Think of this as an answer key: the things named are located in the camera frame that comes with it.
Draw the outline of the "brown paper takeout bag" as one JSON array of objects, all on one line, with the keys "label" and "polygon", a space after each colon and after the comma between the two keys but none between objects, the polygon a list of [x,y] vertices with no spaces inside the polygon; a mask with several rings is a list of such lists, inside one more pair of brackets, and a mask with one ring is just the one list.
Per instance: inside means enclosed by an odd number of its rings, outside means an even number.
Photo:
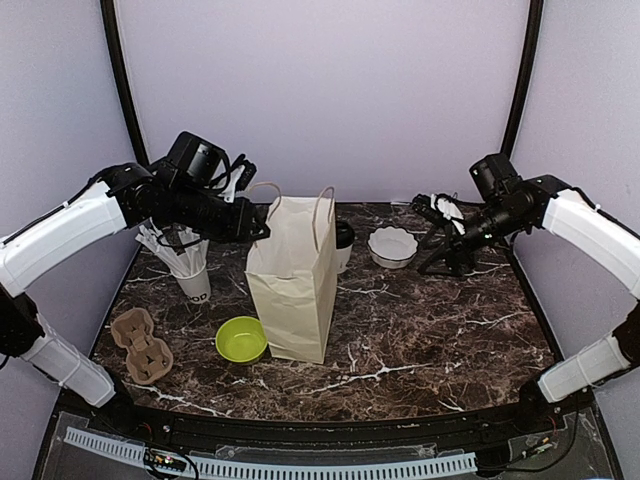
[{"label": "brown paper takeout bag", "polygon": [[325,360],[337,293],[335,189],[315,197],[280,194],[266,239],[247,255],[245,275],[272,356]]}]

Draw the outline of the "black plastic cup lid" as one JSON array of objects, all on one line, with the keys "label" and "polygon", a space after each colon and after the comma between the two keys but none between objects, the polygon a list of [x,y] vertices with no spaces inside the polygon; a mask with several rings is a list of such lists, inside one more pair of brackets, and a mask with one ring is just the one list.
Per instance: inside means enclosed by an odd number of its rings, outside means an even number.
[{"label": "black plastic cup lid", "polygon": [[342,250],[351,247],[355,241],[355,231],[346,221],[336,222],[336,249]]}]

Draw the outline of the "brown cardboard cup carrier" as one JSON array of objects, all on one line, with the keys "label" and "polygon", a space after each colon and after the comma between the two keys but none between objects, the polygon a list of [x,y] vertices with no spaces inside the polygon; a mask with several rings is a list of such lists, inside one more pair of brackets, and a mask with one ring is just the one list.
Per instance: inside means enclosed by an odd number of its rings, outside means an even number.
[{"label": "brown cardboard cup carrier", "polygon": [[173,367],[173,354],[164,340],[154,336],[154,327],[143,308],[132,308],[111,322],[114,342],[127,351],[127,371],[139,385],[153,384]]}]

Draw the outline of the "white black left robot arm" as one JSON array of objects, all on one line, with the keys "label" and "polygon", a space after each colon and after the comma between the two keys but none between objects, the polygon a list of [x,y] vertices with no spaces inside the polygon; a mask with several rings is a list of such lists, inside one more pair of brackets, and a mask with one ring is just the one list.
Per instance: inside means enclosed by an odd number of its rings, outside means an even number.
[{"label": "white black left robot arm", "polygon": [[27,288],[96,242],[146,221],[181,225],[217,243],[249,243],[270,235],[266,218],[244,196],[230,201],[186,178],[174,183],[135,163],[109,167],[71,200],[1,241],[1,353],[20,358],[102,408],[120,436],[141,427],[114,377],[47,323]]}]

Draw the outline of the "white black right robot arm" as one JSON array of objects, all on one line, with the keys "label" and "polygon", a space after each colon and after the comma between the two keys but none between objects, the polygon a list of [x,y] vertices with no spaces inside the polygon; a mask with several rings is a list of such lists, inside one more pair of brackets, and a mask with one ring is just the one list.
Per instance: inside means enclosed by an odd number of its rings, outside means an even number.
[{"label": "white black right robot arm", "polygon": [[598,190],[550,175],[482,174],[478,184],[469,213],[448,194],[413,199],[444,235],[419,270],[462,276],[480,248],[532,234],[517,253],[565,357],[531,380],[511,410],[511,426],[530,434],[547,420],[548,404],[639,366],[639,183],[616,175]]}]

